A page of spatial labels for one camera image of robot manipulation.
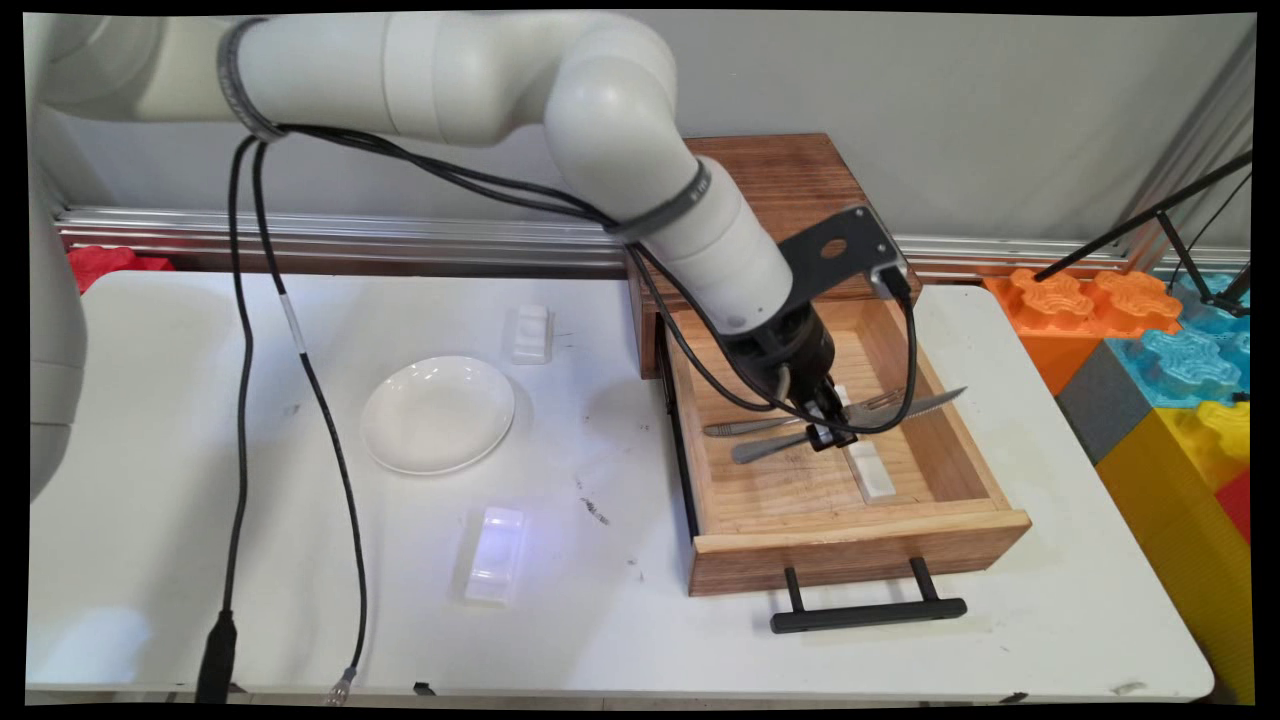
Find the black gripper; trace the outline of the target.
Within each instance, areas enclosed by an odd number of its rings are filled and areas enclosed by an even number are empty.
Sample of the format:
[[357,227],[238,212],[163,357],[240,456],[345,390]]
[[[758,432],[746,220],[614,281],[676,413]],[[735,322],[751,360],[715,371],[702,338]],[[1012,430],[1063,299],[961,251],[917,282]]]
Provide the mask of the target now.
[[[800,409],[815,418],[805,429],[814,452],[858,441],[858,434],[849,432],[854,423],[847,391],[829,374],[835,342],[814,304],[797,305],[751,331],[721,338],[735,373],[748,387],[772,398],[804,401]],[[788,370],[788,388],[781,395],[783,369]],[[822,420],[832,421],[826,425]]]

